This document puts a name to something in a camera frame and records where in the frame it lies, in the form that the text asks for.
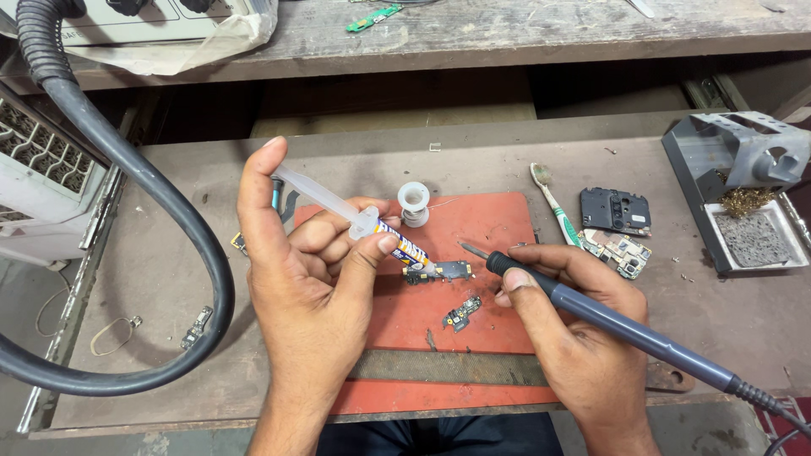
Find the toothbrush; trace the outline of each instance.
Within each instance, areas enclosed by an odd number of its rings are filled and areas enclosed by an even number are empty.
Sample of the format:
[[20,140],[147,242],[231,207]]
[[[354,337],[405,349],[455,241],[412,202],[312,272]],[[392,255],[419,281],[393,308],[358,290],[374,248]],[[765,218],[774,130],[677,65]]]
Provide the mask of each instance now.
[[547,167],[540,166],[538,163],[530,163],[530,174],[532,174],[532,180],[534,180],[535,184],[541,189],[543,195],[547,198],[549,207],[552,208],[552,212],[555,214],[555,217],[557,217],[566,243],[568,245],[578,246],[582,249],[583,246],[580,244],[580,239],[577,237],[577,232],[574,230],[572,222],[569,221],[569,218],[566,217],[566,213],[560,208],[560,204],[557,204],[557,201],[555,201],[555,198],[549,192],[547,185],[551,182],[551,175],[549,175]]

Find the fingernail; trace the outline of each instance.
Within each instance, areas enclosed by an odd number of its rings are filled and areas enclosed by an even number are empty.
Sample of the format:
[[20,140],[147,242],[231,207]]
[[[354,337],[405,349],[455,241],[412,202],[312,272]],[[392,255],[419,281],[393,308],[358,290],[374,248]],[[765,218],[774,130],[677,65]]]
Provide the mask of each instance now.
[[272,140],[268,141],[267,143],[264,143],[264,146],[262,146],[262,147],[269,146],[270,144],[275,143],[279,138],[281,138],[281,136],[277,136],[277,137],[273,138]]
[[381,252],[388,255],[394,250],[395,247],[397,247],[397,243],[399,241],[400,239],[398,239],[396,235],[388,234],[381,240],[377,241],[377,248],[379,248]]
[[513,291],[519,286],[533,286],[533,283],[528,273],[518,268],[510,268],[504,274],[504,286],[507,291]]

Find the jeans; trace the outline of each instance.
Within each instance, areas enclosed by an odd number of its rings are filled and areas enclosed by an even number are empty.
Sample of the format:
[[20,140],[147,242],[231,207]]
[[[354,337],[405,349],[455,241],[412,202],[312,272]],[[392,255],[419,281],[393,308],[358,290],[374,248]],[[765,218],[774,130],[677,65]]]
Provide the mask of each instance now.
[[563,456],[548,413],[327,424],[316,456]]

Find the syringe label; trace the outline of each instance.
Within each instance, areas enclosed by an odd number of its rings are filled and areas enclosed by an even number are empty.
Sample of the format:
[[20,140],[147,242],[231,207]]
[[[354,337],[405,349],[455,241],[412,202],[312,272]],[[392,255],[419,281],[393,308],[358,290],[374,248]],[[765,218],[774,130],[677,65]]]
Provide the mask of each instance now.
[[380,233],[382,231],[394,233],[400,238],[400,244],[394,249],[392,256],[405,263],[408,267],[418,271],[428,265],[428,254],[426,252],[414,245],[414,243],[406,239],[402,234],[397,233],[391,226],[377,219],[375,232]]

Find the solder wire spool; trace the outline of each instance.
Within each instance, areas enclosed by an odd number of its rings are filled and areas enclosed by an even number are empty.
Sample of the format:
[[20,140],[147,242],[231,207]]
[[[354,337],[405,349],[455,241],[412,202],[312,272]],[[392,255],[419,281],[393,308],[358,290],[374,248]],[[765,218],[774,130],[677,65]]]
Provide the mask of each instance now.
[[428,188],[419,182],[409,182],[397,192],[397,202],[403,210],[403,222],[411,228],[419,228],[428,222]]

